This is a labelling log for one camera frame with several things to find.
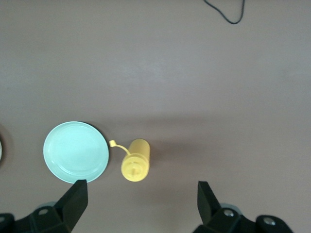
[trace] cord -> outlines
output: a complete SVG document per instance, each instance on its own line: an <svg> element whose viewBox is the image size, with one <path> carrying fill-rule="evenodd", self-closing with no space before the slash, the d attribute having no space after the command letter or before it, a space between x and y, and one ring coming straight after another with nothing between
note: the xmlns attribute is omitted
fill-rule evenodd
<svg viewBox="0 0 311 233"><path fill-rule="evenodd" d="M241 16L240 16L240 19L236 22L232 22L231 20L229 20L223 13L221 10L219 10L216 6L212 5L211 3L209 3L207 0L203 0L207 5L209 5L210 7L214 8L216 11L218 11L221 16L228 22L228 23L231 23L231 24L238 24L242 18L243 18L243 15L244 15L244 6L245 6L245 0L242 0L242 8L241 8Z"/></svg>

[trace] yellow cup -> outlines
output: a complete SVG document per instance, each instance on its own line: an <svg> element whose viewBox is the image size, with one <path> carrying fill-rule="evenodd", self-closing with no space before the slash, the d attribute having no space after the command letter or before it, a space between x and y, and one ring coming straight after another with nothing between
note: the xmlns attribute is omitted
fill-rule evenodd
<svg viewBox="0 0 311 233"><path fill-rule="evenodd" d="M138 182L146 178L149 172L150 146L144 139L134 140L129 149L110 141L111 147L120 147L127 153L122 161L122 175L129 181Z"/></svg>

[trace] gray surface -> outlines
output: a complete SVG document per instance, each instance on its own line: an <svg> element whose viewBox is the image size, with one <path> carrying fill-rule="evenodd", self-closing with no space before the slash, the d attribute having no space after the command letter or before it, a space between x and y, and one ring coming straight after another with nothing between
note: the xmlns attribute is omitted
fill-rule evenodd
<svg viewBox="0 0 311 233"><path fill-rule="evenodd" d="M232 20L240 1L212 1ZM200 0L0 2L0 212L70 187L42 155L56 125L150 142L139 183L112 149L84 232L192 232L198 180L251 220L311 229L311 1L247 0L236 26Z"/></svg>

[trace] yellow container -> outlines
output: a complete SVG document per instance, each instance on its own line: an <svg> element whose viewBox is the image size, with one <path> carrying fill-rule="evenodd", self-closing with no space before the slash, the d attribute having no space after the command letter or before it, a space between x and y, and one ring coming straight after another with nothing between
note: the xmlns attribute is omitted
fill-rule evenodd
<svg viewBox="0 0 311 233"><path fill-rule="evenodd" d="M138 182L146 178L149 172L150 146L144 139L134 140L129 149L110 141L111 147L120 147L127 153L122 161L122 175L129 181Z"/></svg>

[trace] turquoise plate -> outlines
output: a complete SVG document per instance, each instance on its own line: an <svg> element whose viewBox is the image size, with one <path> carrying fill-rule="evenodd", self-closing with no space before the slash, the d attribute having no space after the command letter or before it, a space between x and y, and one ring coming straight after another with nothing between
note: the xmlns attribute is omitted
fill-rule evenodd
<svg viewBox="0 0 311 233"><path fill-rule="evenodd" d="M89 124L71 121L56 126L44 142L50 171L68 183L98 178L106 169L109 149L103 135Z"/></svg>

